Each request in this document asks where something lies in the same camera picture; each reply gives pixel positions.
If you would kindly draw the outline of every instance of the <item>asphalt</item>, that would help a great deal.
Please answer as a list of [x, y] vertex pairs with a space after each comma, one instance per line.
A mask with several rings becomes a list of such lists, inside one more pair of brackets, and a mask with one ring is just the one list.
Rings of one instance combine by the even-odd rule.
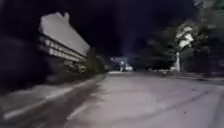
[[72, 111], [63, 128], [223, 128], [223, 87], [211, 83], [110, 73]]
[[223, 128], [224, 86], [111, 72], [0, 128]]

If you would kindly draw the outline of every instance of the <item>street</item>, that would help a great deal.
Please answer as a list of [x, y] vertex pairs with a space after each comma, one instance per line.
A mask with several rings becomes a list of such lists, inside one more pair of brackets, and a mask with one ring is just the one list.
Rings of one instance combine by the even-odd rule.
[[223, 128], [221, 86], [145, 74], [110, 73], [64, 128]]

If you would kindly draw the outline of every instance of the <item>sidewalk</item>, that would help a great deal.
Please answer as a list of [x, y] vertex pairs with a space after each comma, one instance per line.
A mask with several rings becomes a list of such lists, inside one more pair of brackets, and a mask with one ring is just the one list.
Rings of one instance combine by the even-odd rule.
[[27, 111], [63, 96], [76, 88], [95, 83], [102, 79], [102, 77], [103, 76], [99, 75], [80, 83], [73, 83], [74, 85], [39, 85], [31, 89], [13, 92], [0, 97], [1, 111], [3, 112], [4, 119], [7, 120], [24, 114]]

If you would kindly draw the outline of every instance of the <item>sky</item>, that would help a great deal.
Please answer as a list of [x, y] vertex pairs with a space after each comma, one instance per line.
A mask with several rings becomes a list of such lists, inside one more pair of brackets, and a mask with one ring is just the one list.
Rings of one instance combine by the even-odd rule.
[[103, 55], [130, 55], [172, 19], [193, 18], [193, 0], [7, 0], [1, 28], [35, 38], [41, 15], [69, 12], [72, 26]]
[[172, 19], [193, 18], [193, 0], [77, 0], [70, 1], [71, 23], [99, 53], [132, 54]]

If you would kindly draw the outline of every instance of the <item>building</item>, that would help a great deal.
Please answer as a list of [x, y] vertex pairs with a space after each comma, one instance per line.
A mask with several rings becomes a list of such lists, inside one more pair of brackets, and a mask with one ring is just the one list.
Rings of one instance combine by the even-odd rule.
[[69, 14], [57, 12], [41, 18], [41, 49], [55, 72], [65, 71], [65, 65], [86, 60], [90, 46], [69, 23]]

